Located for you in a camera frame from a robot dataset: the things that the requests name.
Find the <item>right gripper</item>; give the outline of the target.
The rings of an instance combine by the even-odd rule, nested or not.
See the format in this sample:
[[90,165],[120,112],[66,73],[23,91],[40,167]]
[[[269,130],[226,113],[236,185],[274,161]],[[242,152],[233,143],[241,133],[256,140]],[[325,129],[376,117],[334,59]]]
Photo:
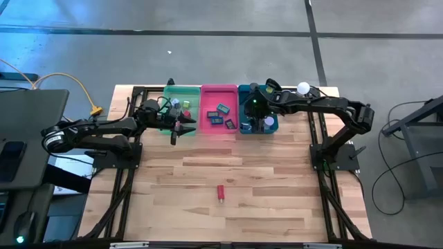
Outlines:
[[271,106],[274,93],[275,91],[272,88],[254,88],[249,90],[248,95],[243,101],[243,105],[244,114],[251,118],[249,120],[251,133],[255,133],[256,128],[259,133],[264,133],[264,118],[275,114]]

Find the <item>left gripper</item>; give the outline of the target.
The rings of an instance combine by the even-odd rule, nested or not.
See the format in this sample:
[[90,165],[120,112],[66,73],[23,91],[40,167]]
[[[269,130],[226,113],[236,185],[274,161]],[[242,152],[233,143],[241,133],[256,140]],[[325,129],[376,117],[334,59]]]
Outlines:
[[170,131],[170,144],[176,145],[177,138],[188,133],[194,134],[194,127],[184,127],[181,123],[196,123],[190,116],[180,115],[176,111],[161,112],[161,107],[154,99],[148,99],[140,105],[140,122],[146,128],[167,129]]

